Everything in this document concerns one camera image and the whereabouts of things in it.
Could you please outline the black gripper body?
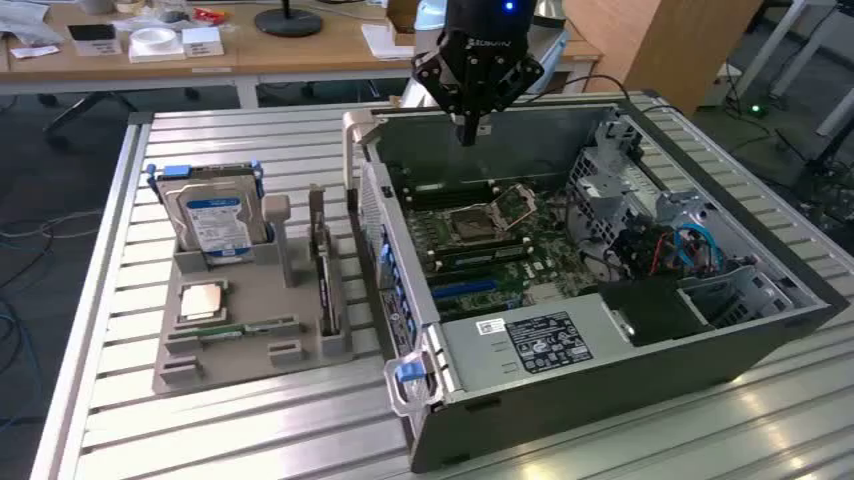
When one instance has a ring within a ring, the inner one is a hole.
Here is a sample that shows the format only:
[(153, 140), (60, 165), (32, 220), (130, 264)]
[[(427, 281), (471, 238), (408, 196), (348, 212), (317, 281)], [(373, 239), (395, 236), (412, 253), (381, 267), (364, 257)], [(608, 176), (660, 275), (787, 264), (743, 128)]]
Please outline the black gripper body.
[(447, 3), (439, 49), (463, 86), (467, 113), (471, 58), (499, 56), (516, 59), (529, 54), (527, 34), (532, 16), (531, 1), (481, 0)]

